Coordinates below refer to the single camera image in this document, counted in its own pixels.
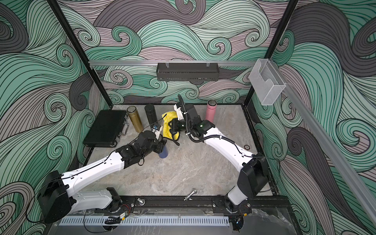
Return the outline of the blue thermos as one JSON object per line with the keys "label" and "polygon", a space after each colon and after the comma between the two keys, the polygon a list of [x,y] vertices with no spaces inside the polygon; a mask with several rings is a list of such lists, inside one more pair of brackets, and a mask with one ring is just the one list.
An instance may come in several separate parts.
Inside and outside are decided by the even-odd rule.
{"label": "blue thermos", "polygon": [[164,159],[168,156],[168,149],[167,146],[164,146],[161,153],[158,154],[161,159]]}

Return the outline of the yellow cleaning cloth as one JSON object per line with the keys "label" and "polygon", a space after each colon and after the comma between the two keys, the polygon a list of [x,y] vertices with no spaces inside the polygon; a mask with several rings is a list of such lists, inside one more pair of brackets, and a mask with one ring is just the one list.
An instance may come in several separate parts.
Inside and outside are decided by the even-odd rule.
{"label": "yellow cleaning cloth", "polygon": [[163,137],[179,146],[180,144],[178,143],[178,140],[180,138],[180,132],[176,131],[173,127],[173,120],[177,117],[178,116],[175,111],[166,112],[162,115],[164,122]]}

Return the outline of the pink thermos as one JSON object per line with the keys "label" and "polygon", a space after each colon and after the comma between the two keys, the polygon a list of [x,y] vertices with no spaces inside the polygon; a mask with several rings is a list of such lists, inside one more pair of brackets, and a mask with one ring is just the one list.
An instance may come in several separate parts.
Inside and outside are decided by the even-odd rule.
{"label": "pink thermos", "polygon": [[207,102],[206,117],[205,117],[206,120],[212,123],[214,122],[216,108],[217,108],[217,102],[215,100],[209,100]]}

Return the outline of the black thermos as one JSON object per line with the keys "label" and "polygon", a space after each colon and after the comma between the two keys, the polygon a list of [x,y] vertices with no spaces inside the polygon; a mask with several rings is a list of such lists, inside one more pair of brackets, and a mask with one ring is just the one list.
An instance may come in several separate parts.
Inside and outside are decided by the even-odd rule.
{"label": "black thermos", "polygon": [[145,112],[150,127],[153,127],[158,122],[155,106],[153,104],[147,104],[145,106]]}

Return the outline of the gold thermos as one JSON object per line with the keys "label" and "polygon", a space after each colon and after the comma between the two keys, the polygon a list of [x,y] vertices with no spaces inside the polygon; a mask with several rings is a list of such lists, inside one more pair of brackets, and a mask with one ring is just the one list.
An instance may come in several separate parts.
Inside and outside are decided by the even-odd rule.
{"label": "gold thermos", "polygon": [[137,133],[143,132],[144,127],[143,127],[143,124],[142,124],[142,121],[141,121],[141,118],[140,118],[140,115],[136,106],[129,106],[126,111],[128,113],[128,116],[136,132]]}

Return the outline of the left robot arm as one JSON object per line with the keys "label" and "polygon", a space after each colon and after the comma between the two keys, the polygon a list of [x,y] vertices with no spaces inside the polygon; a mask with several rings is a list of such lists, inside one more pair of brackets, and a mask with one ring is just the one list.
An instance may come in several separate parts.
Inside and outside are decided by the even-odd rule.
{"label": "left robot arm", "polygon": [[122,200],[117,191],[108,187],[97,192],[83,192],[83,188],[99,179],[134,164],[140,164],[154,152],[162,153],[166,139],[152,131],[145,131],[137,139],[111,152],[107,157],[76,170],[49,173],[38,193],[42,222],[51,224],[66,215],[82,210],[100,209],[109,213],[118,212]]}

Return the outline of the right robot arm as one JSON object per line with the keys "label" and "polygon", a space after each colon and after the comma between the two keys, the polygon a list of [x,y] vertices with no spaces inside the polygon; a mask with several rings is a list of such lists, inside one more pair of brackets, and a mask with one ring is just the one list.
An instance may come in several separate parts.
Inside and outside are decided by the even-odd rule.
{"label": "right robot arm", "polygon": [[264,156],[245,150],[226,137],[212,122],[202,120],[192,104],[180,101],[174,105],[177,119],[194,143],[205,143],[222,154],[239,172],[236,185],[225,196],[227,211],[234,213],[240,204],[253,199],[269,182],[268,163]]}

